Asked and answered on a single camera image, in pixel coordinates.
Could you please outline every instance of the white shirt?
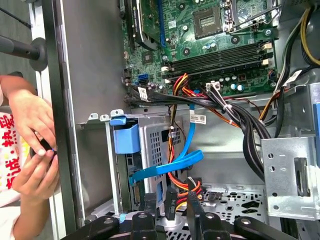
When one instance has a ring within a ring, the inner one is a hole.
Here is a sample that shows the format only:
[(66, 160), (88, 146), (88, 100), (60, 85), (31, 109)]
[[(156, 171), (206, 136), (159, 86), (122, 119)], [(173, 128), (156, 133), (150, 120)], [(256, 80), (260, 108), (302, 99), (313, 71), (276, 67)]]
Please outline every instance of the white shirt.
[[(0, 87), (0, 105), (4, 96)], [(28, 144), (15, 128), (12, 114), (0, 112), (0, 235), (14, 240), (13, 227), (20, 216), (19, 206), (7, 206), (20, 198), (12, 182), (20, 173), (29, 153)]]

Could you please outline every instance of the white connector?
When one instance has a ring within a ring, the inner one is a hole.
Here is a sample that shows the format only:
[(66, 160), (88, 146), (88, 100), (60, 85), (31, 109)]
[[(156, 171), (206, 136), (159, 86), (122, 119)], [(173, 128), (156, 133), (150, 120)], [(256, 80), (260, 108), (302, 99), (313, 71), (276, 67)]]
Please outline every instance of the white connector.
[(207, 82), (207, 83), (205, 84), (205, 89), (206, 89), (207, 92), (209, 91), (209, 89), (210, 89), (211, 87), (214, 87), (215, 89), (217, 89), (218, 91), (220, 91), (220, 82), (219, 82), (219, 81)]

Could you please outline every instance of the green circuit board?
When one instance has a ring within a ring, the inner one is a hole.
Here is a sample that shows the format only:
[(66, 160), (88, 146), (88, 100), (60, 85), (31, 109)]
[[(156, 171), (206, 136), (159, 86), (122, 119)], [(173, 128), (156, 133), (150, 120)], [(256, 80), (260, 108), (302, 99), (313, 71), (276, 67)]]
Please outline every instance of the green circuit board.
[[(142, 5), (145, 9), (148, 9), (146, 11), (148, 16), (142, 15), (143, 19), (147, 18), (147, 21), (149, 21), (147, 28), (152, 29), (153, 26), (153, 32), (159, 34), (159, 19), (150, 18), (151, 14), (152, 16), (155, 15), (154, 4), (158, 4), (159, 1), (140, 0), (140, 2), (145, 2)], [(275, 38), (271, 24), (263, 24), (257, 30), (248, 28), (239, 31), (237, 34), (226, 32), (226, 28), (228, 28), (225, 21), (227, 13), (222, 7), (223, 1), (221, 0), (200, 0), (199, 3), (196, 3), (195, 0), (162, 0), (160, 2), (162, 2), (163, 9), (165, 39), (169, 40), (165, 42), (165, 46), (160, 44), (159, 37), (156, 39), (159, 42), (156, 50), (145, 49), (138, 44), (135, 44), (135, 48), (132, 50), (130, 36), (128, 35), (128, 28), (132, 28), (132, 26), (127, 25), (128, 21), (126, 20), (122, 22), (124, 59), (126, 70), (130, 72), (130, 82), (133, 85), (144, 87), (144, 84), (139, 83), (138, 76), (148, 74), (148, 85), (152, 84), (154, 91), (171, 94), (172, 84), (166, 81), (165, 72), (162, 69), (166, 62), (192, 60), (196, 57), (220, 53), (224, 50), (236, 50), (259, 42), (270, 41), (273, 43)], [(266, 10), (267, 0), (237, 0), (232, 6), (236, 23), (239, 24)], [(271, 16), (266, 14), (255, 20), (268, 22), (270, 18)], [(245, 29), (251, 23), (245, 23), (241, 25), (241, 28)], [(270, 81), (270, 74), (277, 74), (275, 62), (275, 55), (273, 54), (273, 61), (267, 65), (242, 70), (235, 68), (234, 71), (228, 71), (228, 73), (212, 74), (201, 77), (201, 79), (194, 78), (190, 82), (190, 86), (196, 86), (197, 84), (205, 86), (205, 83), (211, 81), (234, 77), (236, 78), (235, 81), (221, 83), (220, 92), (223, 96), (239, 94), (237, 89), (231, 89), (232, 83), (243, 85), (242, 94), (271, 92), (274, 89), (274, 84)]]

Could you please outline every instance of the cable tie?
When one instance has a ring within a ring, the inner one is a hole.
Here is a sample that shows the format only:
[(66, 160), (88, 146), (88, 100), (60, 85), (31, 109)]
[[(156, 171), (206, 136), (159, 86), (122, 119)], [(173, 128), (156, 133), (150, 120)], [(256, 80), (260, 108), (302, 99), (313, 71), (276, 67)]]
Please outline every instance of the cable tie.
[(223, 106), (222, 109), (225, 111), (227, 108), (228, 108), (229, 110), (231, 110), (232, 106), (231, 106), (230, 104), (226, 104), (226, 105)]

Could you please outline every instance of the screw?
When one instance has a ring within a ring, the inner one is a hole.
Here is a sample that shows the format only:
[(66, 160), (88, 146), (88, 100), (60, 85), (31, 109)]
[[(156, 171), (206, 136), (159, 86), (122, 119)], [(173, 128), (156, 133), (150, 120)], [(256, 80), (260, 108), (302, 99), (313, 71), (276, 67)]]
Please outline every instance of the screw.
[(114, 221), (112, 221), (110, 218), (107, 218), (103, 223), (104, 224), (112, 224)]
[(147, 215), (144, 213), (139, 214), (139, 218), (141, 218), (141, 219), (145, 219), (146, 217), (147, 217)]
[(271, 35), (271, 30), (270, 29), (267, 29), (267, 30), (265, 30), (265, 32), (264, 32), (264, 34), (266, 35), (266, 36), (270, 36)]
[(242, 218), (241, 222), (245, 225), (249, 225), (251, 222), (248, 219)]
[(210, 213), (210, 212), (208, 212), (206, 215), (205, 215), (208, 219), (213, 219), (215, 216), (212, 214), (212, 213)]

